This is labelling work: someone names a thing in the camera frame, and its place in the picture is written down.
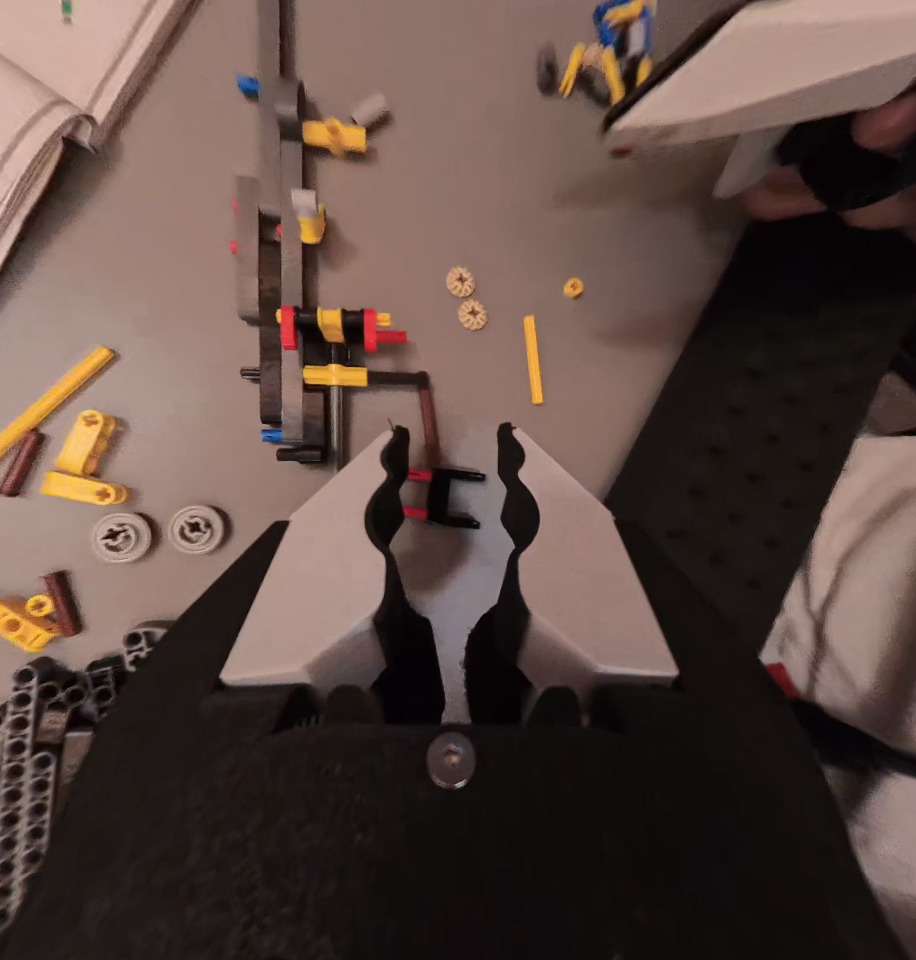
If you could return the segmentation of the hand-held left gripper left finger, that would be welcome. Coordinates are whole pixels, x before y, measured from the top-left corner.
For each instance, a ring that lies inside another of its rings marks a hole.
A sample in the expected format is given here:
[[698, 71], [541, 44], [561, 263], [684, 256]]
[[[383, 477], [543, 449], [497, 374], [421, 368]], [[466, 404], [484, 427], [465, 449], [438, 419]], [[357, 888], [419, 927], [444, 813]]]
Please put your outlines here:
[[291, 514], [224, 662], [226, 687], [356, 687], [377, 696], [388, 723], [442, 721], [434, 632], [392, 550], [409, 449], [409, 431], [394, 426]]

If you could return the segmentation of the person's right hand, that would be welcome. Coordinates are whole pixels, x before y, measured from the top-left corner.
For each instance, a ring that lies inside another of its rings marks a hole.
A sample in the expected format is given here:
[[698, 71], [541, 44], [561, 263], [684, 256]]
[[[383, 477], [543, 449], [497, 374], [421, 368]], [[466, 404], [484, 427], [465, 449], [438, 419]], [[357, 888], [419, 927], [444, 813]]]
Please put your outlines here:
[[[861, 112], [851, 122], [858, 147], [896, 155], [916, 133], [916, 92]], [[778, 166], [746, 189], [741, 200], [756, 221], [784, 221], [825, 212], [793, 165]], [[900, 230], [916, 243], [916, 183], [879, 202], [845, 210], [839, 217], [867, 231]]]

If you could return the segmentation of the long yellow lego axle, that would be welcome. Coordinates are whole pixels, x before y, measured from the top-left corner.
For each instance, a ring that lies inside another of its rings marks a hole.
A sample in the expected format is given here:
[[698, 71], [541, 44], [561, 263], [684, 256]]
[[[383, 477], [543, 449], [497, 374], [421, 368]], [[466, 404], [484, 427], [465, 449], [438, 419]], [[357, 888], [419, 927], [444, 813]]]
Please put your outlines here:
[[27, 432], [38, 428], [77, 392], [117, 359], [117, 352], [99, 345], [72, 366], [32, 404], [0, 430], [0, 460]]

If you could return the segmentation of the black foam pad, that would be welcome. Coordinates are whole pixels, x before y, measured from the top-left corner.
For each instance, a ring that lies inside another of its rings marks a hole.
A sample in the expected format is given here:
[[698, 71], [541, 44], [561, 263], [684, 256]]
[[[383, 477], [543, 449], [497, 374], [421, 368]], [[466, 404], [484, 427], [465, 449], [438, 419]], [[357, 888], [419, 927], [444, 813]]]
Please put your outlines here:
[[762, 648], [915, 322], [903, 232], [745, 227], [605, 497], [675, 656]]

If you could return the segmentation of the long grey lego beam assembly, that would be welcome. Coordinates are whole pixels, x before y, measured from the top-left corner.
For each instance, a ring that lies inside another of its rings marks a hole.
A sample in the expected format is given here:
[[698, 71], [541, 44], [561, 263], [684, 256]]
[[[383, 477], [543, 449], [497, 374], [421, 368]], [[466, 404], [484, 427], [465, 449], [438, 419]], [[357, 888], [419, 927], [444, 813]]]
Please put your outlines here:
[[346, 390], [402, 387], [418, 394], [418, 371], [355, 366], [357, 354], [404, 345], [388, 314], [373, 308], [309, 305], [308, 257], [323, 243], [327, 214], [306, 183], [306, 152], [362, 156], [371, 129], [308, 115], [294, 51], [295, 2], [257, 2], [256, 74], [238, 75], [258, 107], [259, 173], [235, 180], [236, 304], [257, 331], [256, 366], [240, 377], [257, 387], [262, 441], [280, 462], [331, 464], [345, 453]]

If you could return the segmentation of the person's white shirt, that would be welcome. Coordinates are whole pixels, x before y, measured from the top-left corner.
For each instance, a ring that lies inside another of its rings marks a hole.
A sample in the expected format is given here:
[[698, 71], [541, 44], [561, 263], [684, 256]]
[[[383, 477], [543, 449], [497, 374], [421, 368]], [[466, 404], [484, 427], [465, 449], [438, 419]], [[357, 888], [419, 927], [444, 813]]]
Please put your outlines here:
[[762, 655], [877, 760], [824, 762], [851, 846], [916, 958], [916, 436], [862, 437]]

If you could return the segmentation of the pile of small lego pins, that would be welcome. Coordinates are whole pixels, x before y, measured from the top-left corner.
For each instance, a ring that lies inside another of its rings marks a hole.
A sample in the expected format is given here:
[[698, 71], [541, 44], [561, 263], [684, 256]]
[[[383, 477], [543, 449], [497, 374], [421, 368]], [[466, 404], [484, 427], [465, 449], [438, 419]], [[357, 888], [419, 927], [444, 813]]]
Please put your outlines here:
[[552, 46], [536, 60], [536, 87], [545, 96], [567, 99], [575, 89], [608, 109], [649, 77], [654, 61], [654, 1], [603, 1], [592, 12], [594, 38], [579, 42], [560, 70]]

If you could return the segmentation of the short yellow lego axle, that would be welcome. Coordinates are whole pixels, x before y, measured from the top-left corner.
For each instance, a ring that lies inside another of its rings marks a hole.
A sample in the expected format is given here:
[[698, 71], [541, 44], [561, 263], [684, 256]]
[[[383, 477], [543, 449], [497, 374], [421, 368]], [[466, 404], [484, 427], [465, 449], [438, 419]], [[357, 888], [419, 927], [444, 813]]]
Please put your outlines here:
[[545, 392], [535, 316], [526, 315], [522, 327], [531, 402], [540, 406], [545, 402]]

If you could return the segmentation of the yellow L-shaped lego beam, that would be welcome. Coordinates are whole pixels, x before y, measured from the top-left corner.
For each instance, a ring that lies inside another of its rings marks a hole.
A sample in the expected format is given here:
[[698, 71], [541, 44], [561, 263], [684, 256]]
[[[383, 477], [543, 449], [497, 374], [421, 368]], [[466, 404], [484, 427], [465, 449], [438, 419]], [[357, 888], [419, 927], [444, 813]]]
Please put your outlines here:
[[117, 426], [117, 419], [111, 414], [80, 412], [56, 456], [54, 468], [44, 475], [41, 493], [99, 507], [125, 503], [130, 497], [128, 487], [99, 476]]

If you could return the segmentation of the brown lego axle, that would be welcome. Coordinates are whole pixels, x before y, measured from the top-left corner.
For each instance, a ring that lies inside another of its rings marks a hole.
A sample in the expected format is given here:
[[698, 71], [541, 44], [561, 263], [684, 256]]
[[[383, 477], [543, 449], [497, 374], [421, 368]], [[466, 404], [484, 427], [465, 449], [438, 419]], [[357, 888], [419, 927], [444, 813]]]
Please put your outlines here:
[[416, 389], [424, 438], [424, 457], [428, 469], [435, 470], [440, 467], [441, 445], [430, 376], [425, 370], [419, 371], [416, 376]]

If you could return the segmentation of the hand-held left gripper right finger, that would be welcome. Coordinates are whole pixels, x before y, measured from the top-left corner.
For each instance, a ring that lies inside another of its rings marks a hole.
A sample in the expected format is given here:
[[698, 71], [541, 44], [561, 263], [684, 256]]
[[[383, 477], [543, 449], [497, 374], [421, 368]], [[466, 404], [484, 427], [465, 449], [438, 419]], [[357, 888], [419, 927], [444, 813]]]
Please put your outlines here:
[[517, 725], [551, 689], [584, 709], [611, 685], [674, 685], [678, 665], [612, 513], [521, 428], [502, 423], [496, 441], [512, 547], [464, 647], [471, 722]]

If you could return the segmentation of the black lego fork red pins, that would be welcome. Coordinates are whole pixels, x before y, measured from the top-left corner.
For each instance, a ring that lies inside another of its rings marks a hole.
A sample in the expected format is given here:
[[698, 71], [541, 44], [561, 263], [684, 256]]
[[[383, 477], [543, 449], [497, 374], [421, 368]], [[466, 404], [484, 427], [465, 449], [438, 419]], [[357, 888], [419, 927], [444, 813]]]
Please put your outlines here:
[[407, 472], [409, 482], [427, 486], [427, 498], [423, 507], [403, 506], [405, 519], [430, 523], [446, 529], [476, 531], [481, 529], [480, 522], [467, 513], [451, 512], [452, 485], [460, 483], [484, 483], [487, 475], [480, 471], [457, 469], [452, 467], [416, 468]]

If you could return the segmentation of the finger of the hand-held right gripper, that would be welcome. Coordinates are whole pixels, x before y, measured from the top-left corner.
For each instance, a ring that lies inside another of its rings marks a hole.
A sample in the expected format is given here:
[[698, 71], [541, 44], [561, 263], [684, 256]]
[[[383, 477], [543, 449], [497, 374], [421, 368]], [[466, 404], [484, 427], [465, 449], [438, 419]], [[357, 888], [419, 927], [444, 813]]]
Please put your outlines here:
[[611, 150], [863, 112], [916, 84], [916, 1], [746, 2], [693, 30], [606, 114]]

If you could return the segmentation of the short yellow lego beam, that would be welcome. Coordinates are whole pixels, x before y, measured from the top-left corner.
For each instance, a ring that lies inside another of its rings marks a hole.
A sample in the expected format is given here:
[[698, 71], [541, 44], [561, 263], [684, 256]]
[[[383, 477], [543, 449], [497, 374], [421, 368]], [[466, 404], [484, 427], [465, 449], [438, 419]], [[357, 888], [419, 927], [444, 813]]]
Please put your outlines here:
[[0, 599], [0, 638], [28, 654], [37, 654], [62, 635], [47, 616], [28, 612], [21, 597]]

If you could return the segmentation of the open lego instruction booklet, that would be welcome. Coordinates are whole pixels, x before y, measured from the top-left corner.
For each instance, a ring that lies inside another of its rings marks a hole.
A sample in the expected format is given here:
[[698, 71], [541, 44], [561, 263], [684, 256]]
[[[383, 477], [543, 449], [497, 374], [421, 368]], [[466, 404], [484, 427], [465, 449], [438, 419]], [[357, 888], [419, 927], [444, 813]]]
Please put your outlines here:
[[66, 141], [101, 148], [190, 5], [0, 1], [0, 272]]

